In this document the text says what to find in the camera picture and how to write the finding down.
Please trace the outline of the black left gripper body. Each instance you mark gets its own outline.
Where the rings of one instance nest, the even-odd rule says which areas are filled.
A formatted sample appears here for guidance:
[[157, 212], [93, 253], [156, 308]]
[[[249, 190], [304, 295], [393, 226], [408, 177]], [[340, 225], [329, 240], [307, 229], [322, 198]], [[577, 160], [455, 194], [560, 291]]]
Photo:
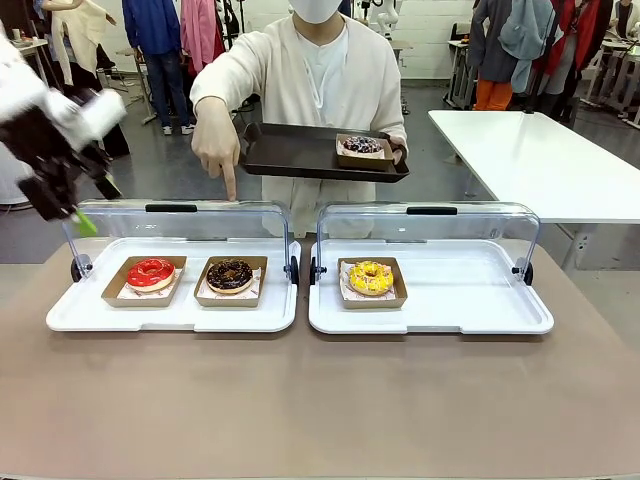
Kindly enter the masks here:
[[82, 173], [104, 198], [109, 197], [109, 160], [98, 142], [72, 146], [40, 108], [3, 120], [1, 142], [31, 167], [32, 174], [17, 186], [44, 220], [63, 220], [75, 213], [75, 180]]

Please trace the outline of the person's right hand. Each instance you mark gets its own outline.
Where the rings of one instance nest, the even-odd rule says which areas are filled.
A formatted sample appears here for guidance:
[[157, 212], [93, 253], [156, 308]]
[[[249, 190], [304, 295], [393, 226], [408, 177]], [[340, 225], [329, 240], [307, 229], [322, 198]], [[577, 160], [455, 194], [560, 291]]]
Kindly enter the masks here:
[[195, 113], [192, 150], [210, 178], [224, 180], [228, 200], [235, 201], [240, 143], [227, 105], [220, 98], [205, 97], [197, 103]]

